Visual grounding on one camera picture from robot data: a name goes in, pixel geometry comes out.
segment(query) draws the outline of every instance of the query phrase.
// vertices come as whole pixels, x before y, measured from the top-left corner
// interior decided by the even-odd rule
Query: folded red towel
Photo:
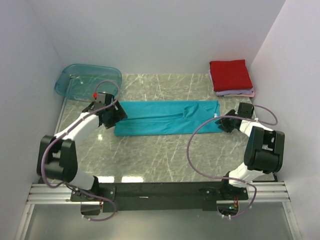
[[[210,72],[215,92],[252,89],[246,61],[211,61]]]

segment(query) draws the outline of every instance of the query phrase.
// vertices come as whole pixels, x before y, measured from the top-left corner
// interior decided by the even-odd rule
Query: transparent plastic bin
[[[54,89],[59,94],[71,100],[91,102],[96,86],[103,80],[112,80],[121,86],[121,72],[113,67],[87,64],[67,66],[61,73]],[[99,86],[98,92],[106,92],[116,96],[117,87],[106,82]]]

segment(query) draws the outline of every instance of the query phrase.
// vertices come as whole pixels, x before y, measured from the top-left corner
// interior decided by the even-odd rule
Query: teal towel
[[[205,121],[219,116],[218,101],[122,101],[128,115],[115,125],[116,136],[192,134]],[[215,121],[198,133],[220,133]]]

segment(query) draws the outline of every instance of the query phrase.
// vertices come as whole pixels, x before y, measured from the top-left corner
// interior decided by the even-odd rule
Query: gray marble surface
[[[220,114],[237,109],[247,97],[218,97],[208,74],[125,74],[121,101],[218,100]],[[58,130],[78,118],[87,102],[66,100]],[[99,127],[76,150],[79,167],[115,182],[209,181],[188,165],[190,134],[117,137],[114,129]],[[248,138],[238,132],[197,134],[190,147],[194,165],[202,172],[223,176],[243,161]],[[260,180],[273,181],[272,175]]]

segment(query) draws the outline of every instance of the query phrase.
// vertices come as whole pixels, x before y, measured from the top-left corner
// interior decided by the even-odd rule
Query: purple cable
[[[268,112],[270,112],[274,118],[275,118],[275,121],[276,121],[276,124],[278,123],[278,119],[276,117],[276,115],[269,109],[267,109],[266,107],[263,107],[263,106],[258,106],[256,105],[256,107],[258,108],[263,108],[265,110],[267,110]],[[251,201],[249,202],[249,204],[246,206],[246,208],[241,211],[240,213],[238,213],[237,215],[234,215],[234,216],[230,216],[231,218],[236,218],[236,217],[239,217],[240,215],[244,214],[251,206],[252,204],[254,203],[255,199],[256,199],[256,196],[257,196],[257,187],[255,185],[253,185],[252,183],[250,182],[246,182],[245,180],[242,180],[242,179],[239,179],[239,178],[234,178],[234,177],[227,177],[227,176],[211,176],[211,175],[208,175],[206,173],[203,173],[201,171],[199,171],[194,165],[193,163],[191,162],[190,160],[190,155],[189,155],[189,148],[190,148],[190,144],[191,144],[191,141],[192,139],[194,138],[194,136],[197,134],[197,132],[206,124],[214,121],[214,120],[218,120],[218,119],[239,119],[239,120],[245,120],[245,121],[249,121],[249,122],[256,122],[255,119],[248,119],[248,118],[243,118],[243,117],[239,117],[239,116],[217,116],[217,117],[214,117],[214,118],[211,118],[207,121],[205,121],[203,124],[201,124],[191,135],[187,145],[186,145],[186,158],[189,162],[189,165],[191,166],[191,168],[196,171],[198,174],[204,176],[204,177],[207,177],[209,179],[221,179],[221,180],[234,180],[234,181],[239,181],[239,182],[242,182],[244,184],[247,184],[248,186],[251,186],[254,188],[254,194],[253,194],[253,197],[251,199]],[[263,122],[265,124],[268,124],[268,125],[276,125],[274,123],[267,123],[267,122]]]
[[[44,153],[43,153],[43,156],[42,156],[42,159],[41,159],[41,176],[42,176],[42,179],[44,181],[44,183],[51,189],[55,189],[57,187],[59,187],[61,184],[63,184],[64,182],[59,182],[57,185],[51,185],[50,182],[48,181],[47,179],[47,176],[46,176],[46,171],[45,171],[45,161],[46,161],[46,158],[47,158],[47,155],[50,151],[50,149],[53,147],[53,145],[55,145],[59,140],[63,139],[68,133],[70,133],[73,129],[75,129],[83,120],[85,120],[86,118],[96,114],[97,112],[101,111],[101,110],[105,110],[107,108],[110,108],[111,106],[113,106],[114,104],[117,103],[118,99],[119,99],[119,96],[120,96],[120,87],[114,82],[114,81],[111,81],[111,80],[104,80],[102,82],[100,82],[96,88],[95,88],[95,91],[97,90],[97,88],[103,84],[103,83],[112,83],[116,86],[117,90],[118,90],[118,94],[116,96],[116,98],[114,99],[114,101],[112,103],[110,103],[109,105],[107,106],[104,106],[104,107],[101,107],[97,110],[94,110],[90,113],[88,113],[87,115],[85,115],[82,119],[78,120],[75,124],[73,124],[69,129],[68,131],[64,132],[62,135],[60,135],[59,137],[57,137],[55,140],[53,140],[49,145],[48,147],[45,149]],[[99,222],[99,221],[104,221],[104,220],[108,220],[110,218],[112,218],[116,212],[117,212],[117,206],[116,204],[111,201],[110,199],[107,199],[105,197],[101,197],[101,196],[96,196],[96,195],[93,195],[93,194],[90,194],[82,189],[79,189],[79,191],[89,197],[92,197],[92,198],[96,198],[96,199],[101,199],[101,200],[104,200],[104,201],[107,201],[109,203],[112,203],[112,205],[114,206],[114,212],[109,216],[109,217],[106,217],[106,218],[103,218],[103,219],[91,219],[91,221],[95,221],[95,222]]]
[[[257,107],[257,108],[261,108],[261,109],[264,109],[264,110],[267,110],[269,113],[271,113],[271,115],[274,117],[275,119],[275,123],[269,123],[269,122],[266,122],[266,121],[259,121],[259,123],[261,124],[267,124],[267,125],[270,125],[270,126],[275,126],[278,124],[278,118],[277,116],[268,108],[266,108],[265,106],[260,106],[260,105],[253,105],[254,107]]]

